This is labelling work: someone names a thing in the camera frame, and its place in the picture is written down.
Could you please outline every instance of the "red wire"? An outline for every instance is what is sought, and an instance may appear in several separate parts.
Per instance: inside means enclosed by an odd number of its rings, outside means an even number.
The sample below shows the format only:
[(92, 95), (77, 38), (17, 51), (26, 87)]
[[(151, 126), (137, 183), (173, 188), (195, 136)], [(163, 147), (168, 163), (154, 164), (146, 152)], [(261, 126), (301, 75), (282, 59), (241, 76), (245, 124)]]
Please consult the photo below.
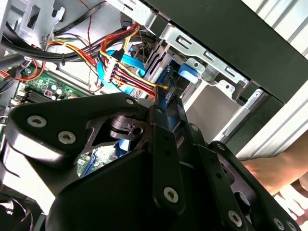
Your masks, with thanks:
[(95, 66), (97, 66), (97, 61), (94, 60), (91, 56), (89, 56), (87, 53), (85, 53), (83, 50), (77, 49), (80, 53), (82, 53), (87, 59)]
[[(88, 10), (90, 10), (90, 7), (84, 3), (83, 0), (78, 0), (81, 4), (83, 4)], [(90, 39), (90, 29), (91, 29), (91, 24), (92, 24), (92, 15), (90, 15), (90, 21), (89, 21), (89, 26), (88, 26), (88, 41), (89, 41), (89, 50), (90, 50), (90, 56), (92, 57), (92, 44), (91, 44), (91, 39)]]
[(36, 60), (33, 60), (33, 62), (34, 62), (35, 70), (34, 70), (34, 72), (33, 72), (31, 75), (29, 75), (27, 78), (32, 78), (32, 77), (34, 77), (34, 76), (37, 74), (38, 70), (39, 70), (37, 61), (36, 61)]
[(106, 42), (107, 42), (107, 40), (108, 40), (109, 38), (115, 39), (115, 38), (117, 38), (117, 37), (119, 37), (119, 36), (121, 36), (121, 35), (123, 35), (123, 34), (126, 34), (127, 32), (129, 32), (129, 31), (135, 29), (135, 27), (136, 27), (137, 25), (138, 25), (138, 23), (134, 23), (134, 24), (130, 27), (130, 29), (128, 29), (128, 30), (122, 31), (122, 32), (117, 33), (117, 34), (110, 34), (110, 35), (108, 35), (108, 36), (101, 42), (101, 49), (103, 50), (103, 52), (106, 51)]
[(0, 73), (1, 73), (5, 78), (7, 78), (8, 76), (10, 76), (9, 73), (7, 73), (6, 71), (3, 71), (3, 70), (1, 70)]
[(135, 84), (137, 84), (137, 85), (143, 87), (144, 89), (146, 89), (146, 90), (148, 90), (148, 91), (154, 93), (154, 90), (153, 90), (152, 88), (150, 88), (149, 86), (147, 86), (146, 84), (144, 84), (144, 83), (142, 83), (142, 82), (140, 82), (140, 81), (134, 79), (133, 77), (131, 77), (131, 76), (129, 76), (129, 75), (123, 73), (123, 72), (120, 71), (120, 70), (117, 70), (117, 69), (116, 69), (115, 71), (118, 72), (120, 75), (122, 75), (124, 78), (128, 79), (129, 81), (131, 81), (131, 82), (133, 82), (133, 83), (135, 83)]
[[(45, 64), (46, 64), (46, 62), (43, 62), (42, 63), (42, 68), (41, 68), (41, 70), (40, 70), (40, 72), (35, 76), (35, 75), (30, 75), (28, 78), (18, 78), (18, 77), (16, 77), (16, 79), (18, 79), (18, 80), (20, 80), (20, 81), (32, 81), (32, 80), (35, 80), (35, 79), (37, 79), (37, 78), (39, 78), (42, 74), (43, 74), (43, 72), (44, 72), (44, 69), (45, 69)], [(37, 62), (35, 61), (34, 62), (34, 65), (36, 66), (36, 72), (37, 72), (37, 68), (38, 68), (38, 64), (37, 64)]]
[(150, 95), (150, 96), (152, 96), (152, 97), (154, 97), (154, 98), (155, 98), (155, 96), (154, 96), (153, 94), (151, 94), (151, 93), (147, 92), (146, 90), (144, 90), (144, 89), (142, 89), (142, 88), (140, 88), (140, 87), (138, 87), (138, 86), (134, 86), (134, 85), (132, 85), (132, 84), (127, 83), (127, 82), (126, 82), (126, 81), (124, 81), (124, 80), (119, 80), (119, 79), (114, 78), (114, 77), (113, 77), (113, 79), (114, 79), (114, 80), (119, 81), (119, 82), (120, 82), (120, 83), (122, 83), (122, 84), (125, 84), (125, 85), (128, 85), (128, 86), (131, 86), (131, 87), (136, 88), (136, 89), (139, 89), (139, 90), (141, 90), (141, 91), (145, 91), (146, 93), (148, 93), (148, 95)]

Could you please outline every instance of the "blue tab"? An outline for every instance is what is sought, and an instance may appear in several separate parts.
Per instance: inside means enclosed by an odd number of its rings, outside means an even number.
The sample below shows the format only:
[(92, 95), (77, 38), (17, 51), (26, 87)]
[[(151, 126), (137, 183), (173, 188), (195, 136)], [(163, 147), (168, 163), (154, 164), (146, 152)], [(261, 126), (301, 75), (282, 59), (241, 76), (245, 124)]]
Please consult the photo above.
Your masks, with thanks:
[(179, 75), (192, 83), (198, 82), (199, 73), (187, 64), (182, 64), (179, 70)]
[[(115, 51), (107, 51), (107, 54), (112, 55), (114, 52)], [(139, 72), (138, 72), (139, 76), (143, 77), (145, 75), (145, 68), (144, 68), (143, 63), (140, 60), (124, 54), (121, 62), (139, 69)], [(105, 72), (104, 72), (103, 65), (102, 65), (101, 62), (98, 62), (97, 72), (98, 72), (98, 75), (99, 75), (101, 82), (104, 84), (105, 89), (107, 89), (108, 91), (112, 91), (114, 93), (123, 92), (114, 83), (112, 83), (112, 82), (108, 83), (104, 80)], [(133, 89), (134, 88), (132, 88), (132, 87), (126, 87), (125, 93), (130, 94), (133, 91)]]
[(129, 148), (129, 140), (120, 140), (119, 142), (119, 146), (120, 146), (120, 149), (124, 150), (124, 151), (128, 151), (128, 148)]

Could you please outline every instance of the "hand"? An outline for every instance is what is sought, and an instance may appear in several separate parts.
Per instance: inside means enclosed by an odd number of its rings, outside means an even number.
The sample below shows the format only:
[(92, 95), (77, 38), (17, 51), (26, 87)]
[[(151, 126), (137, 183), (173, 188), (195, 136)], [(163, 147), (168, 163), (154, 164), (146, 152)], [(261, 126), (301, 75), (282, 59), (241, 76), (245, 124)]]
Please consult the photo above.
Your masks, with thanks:
[(280, 156), (247, 160), (242, 164), (271, 195), (297, 180), (287, 161)]

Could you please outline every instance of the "silver screw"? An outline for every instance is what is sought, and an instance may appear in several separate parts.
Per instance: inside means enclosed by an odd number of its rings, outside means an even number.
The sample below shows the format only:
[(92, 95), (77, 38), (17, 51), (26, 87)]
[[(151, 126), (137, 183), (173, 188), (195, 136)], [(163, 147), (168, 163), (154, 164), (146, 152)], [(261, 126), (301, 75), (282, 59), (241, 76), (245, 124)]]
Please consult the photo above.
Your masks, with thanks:
[(283, 225), (283, 223), (282, 223), (278, 218), (274, 218), (274, 222), (275, 222), (275, 225), (276, 225), (280, 230), (284, 230), (284, 225)]
[(160, 109), (159, 107), (158, 108), (156, 108), (156, 110), (159, 112), (159, 113), (164, 113), (164, 111), (162, 110), (162, 109)]
[(192, 129), (193, 129), (194, 131), (198, 131), (198, 127), (197, 127), (196, 125), (192, 125)]
[(35, 128), (42, 128), (47, 125), (47, 120), (39, 115), (28, 117), (27, 123)]
[(260, 94), (261, 94), (261, 93), (260, 93), (259, 91), (257, 91), (257, 92), (255, 93), (255, 96), (258, 97)]
[(130, 104), (130, 105), (133, 105), (133, 104), (134, 104), (134, 101), (131, 100), (131, 99), (126, 99), (126, 102), (127, 102), (128, 104)]
[(292, 231), (297, 231), (297, 228), (295, 227), (295, 225), (294, 225), (292, 222), (290, 222), (289, 220), (287, 220), (287, 224), (288, 224), (288, 226), (290, 227), (290, 229), (291, 229)]
[(58, 134), (58, 139), (64, 144), (73, 144), (76, 141), (76, 136), (70, 131), (61, 131)]
[(179, 201), (179, 195), (177, 191), (175, 191), (171, 187), (165, 187), (164, 189), (164, 196), (167, 200), (169, 200), (171, 203), (177, 203)]
[(26, 72), (27, 74), (30, 74), (30, 73), (31, 73), (31, 70), (30, 70), (29, 68), (26, 68), (26, 69), (25, 69), (25, 72)]
[(237, 227), (241, 227), (242, 226), (242, 219), (240, 218), (240, 216), (234, 212), (233, 210), (230, 210), (228, 212), (228, 216), (230, 221), (232, 221)]
[(220, 143), (219, 143), (219, 144), (217, 144), (217, 146), (218, 146), (218, 148), (220, 148), (221, 150), (225, 151), (224, 146), (222, 146)]

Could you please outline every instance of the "wire bundle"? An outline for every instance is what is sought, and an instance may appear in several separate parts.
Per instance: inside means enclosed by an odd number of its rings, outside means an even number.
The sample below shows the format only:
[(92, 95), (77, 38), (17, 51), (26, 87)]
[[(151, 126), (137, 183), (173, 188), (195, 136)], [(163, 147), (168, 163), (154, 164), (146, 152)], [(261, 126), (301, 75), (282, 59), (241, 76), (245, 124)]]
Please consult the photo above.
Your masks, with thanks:
[[(7, 23), (4, 29), (1, 44), (4, 47), (14, 50), (25, 57), (33, 59), (33, 64), (35, 69), (33, 73), (31, 73), (29, 76), (19, 77), (19, 74), (25, 69), (26, 66), (30, 65), (31, 63), (31, 61), (26, 61), (20, 67), (16, 68), (15, 76), (12, 77), (10, 76), (9, 73), (2, 71), (0, 71), (0, 75), (3, 78), (10, 77), (13, 80), (15, 79), (19, 81), (32, 81), (38, 78), (43, 73), (46, 62), (62, 63), (63, 65), (65, 64), (65, 62), (84, 62), (91, 69), (91, 71), (98, 76), (97, 72), (98, 61), (101, 61), (104, 69), (106, 69), (106, 65), (111, 59), (110, 56), (106, 54), (106, 50), (111, 46), (116, 44), (122, 44), (122, 50), (126, 51), (128, 49), (128, 45), (130, 42), (136, 42), (136, 41), (138, 42), (141, 41), (144, 43), (154, 42), (154, 37), (144, 32), (140, 32), (139, 31), (140, 26), (137, 23), (135, 23), (129, 29), (125, 28), (118, 29), (117, 31), (91, 43), (90, 41), (91, 16), (101, 7), (105, 6), (107, 2), (103, 1), (94, 6), (92, 9), (90, 9), (87, 6), (87, 4), (83, 2), (83, 0), (78, 0), (78, 1), (84, 4), (89, 11), (80, 18), (78, 18), (76, 21), (71, 23), (70, 25), (66, 26), (65, 28), (59, 31), (56, 31), (54, 33), (54, 39), (51, 40), (48, 44), (49, 47), (66, 46), (73, 52), (60, 54), (60, 53), (44, 51), (38, 47), (31, 46), (27, 44), (25, 41), (23, 41)], [(88, 17), (90, 17), (90, 23), (88, 27), (88, 39), (82, 38), (79, 35), (67, 33), (67, 30), (78, 25), (80, 22), (84, 21)], [(78, 48), (77, 46), (72, 45), (72, 43), (76, 41), (80, 41), (84, 45), (84, 47)], [(39, 70), (38, 68), (37, 61), (42, 61), (41, 70)], [(141, 90), (147, 93), (151, 97), (155, 97), (156, 85), (134, 74), (120, 62), (116, 63), (116, 67), (112, 72), (112, 80), (118, 86), (127, 85), (135, 89)]]
[[(122, 49), (124, 51), (128, 48), (128, 43), (130, 42), (132, 36), (136, 35), (139, 29), (140, 26), (137, 23), (135, 23), (130, 29), (128, 29), (129, 35), (127, 35), (127, 37), (125, 38), (125, 42), (123, 43), (122, 46)], [(117, 39), (119, 36), (122, 36), (123, 34), (124, 32), (110, 34), (104, 39), (104, 41), (101, 42), (100, 54), (102, 55), (102, 57), (99, 56), (99, 59), (103, 64), (104, 70), (106, 70), (106, 66), (108, 65), (108, 62), (111, 59), (111, 56), (106, 53), (108, 45), (112, 43), (114, 39)], [(121, 62), (117, 62), (116, 67), (111, 76), (111, 81), (114, 81), (118, 85), (118, 87), (120, 87), (122, 84), (127, 85), (135, 89), (138, 89), (142, 92), (145, 92), (146, 94), (148, 94), (150, 97), (153, 98), (155, 98), (155, 87), (158, 86), (131, 72)]]

